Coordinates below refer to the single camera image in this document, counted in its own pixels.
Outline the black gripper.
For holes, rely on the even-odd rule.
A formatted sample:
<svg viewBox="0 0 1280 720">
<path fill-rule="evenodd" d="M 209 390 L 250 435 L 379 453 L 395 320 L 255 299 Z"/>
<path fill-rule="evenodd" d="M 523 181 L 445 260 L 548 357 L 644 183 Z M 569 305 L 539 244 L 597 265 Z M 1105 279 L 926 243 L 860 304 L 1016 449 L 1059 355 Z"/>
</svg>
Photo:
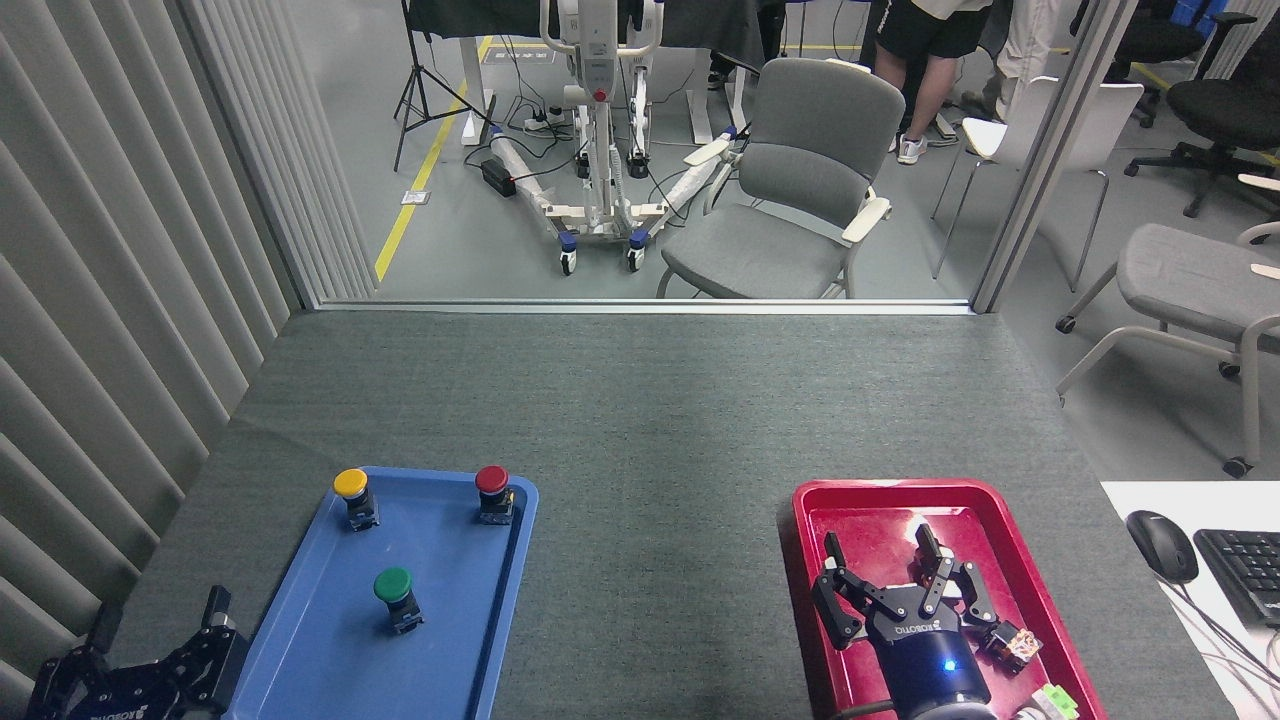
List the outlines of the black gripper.
<svg viewBox="0 0 1280 720">
<path fill-rule="evenodd" d="M 974 562 L 946 550 L 928 523 L 915 539 L 924 594 L 890 594 L 849 570 L 837 534 L 826 533 L 823 570 L 812 584 L 826 634 L 833 647 L 849 647 L 864 628 L 838 597 L 864 616 L 868 611 L 868 639 L 899 719 L 992 719 L 989 688 L 960 628 L 960 619 L 986 632 L 1001 623 L 986 580 Z M 960 616 L 943 605 L 951 584 L 964 606 Z"/>
<path fill-rule="evenodd" d="M 230 592 L 210 588 L 200 629 L 163 662 L 111 670 L 122 609 L 102 603 L 81 644 L 40 666 L 32 719 L 215 719 L 233 701 L 250 641 L 229 618 Z"/>
</svg>

